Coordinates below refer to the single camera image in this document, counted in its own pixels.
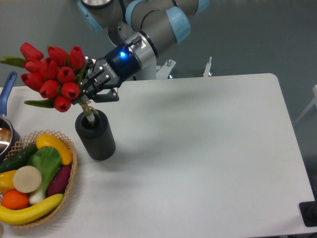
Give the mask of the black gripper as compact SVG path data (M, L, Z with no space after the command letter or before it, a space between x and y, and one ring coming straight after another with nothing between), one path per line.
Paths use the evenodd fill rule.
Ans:
M117 102L118 93L113 89L141 69L133 47L137 44L123 43L103 58L85 56L86 71L81 81L83 93L95 103ZM98 92L110 89L105 94Z

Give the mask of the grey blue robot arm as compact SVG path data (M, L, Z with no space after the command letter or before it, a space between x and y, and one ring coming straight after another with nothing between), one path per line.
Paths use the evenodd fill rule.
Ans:
M132 34L104 57L86 58L78 99L118 101L115 88L148 67L190 34L189 17L209 6L208 0L80 0L78 8L93 29L124 23Z

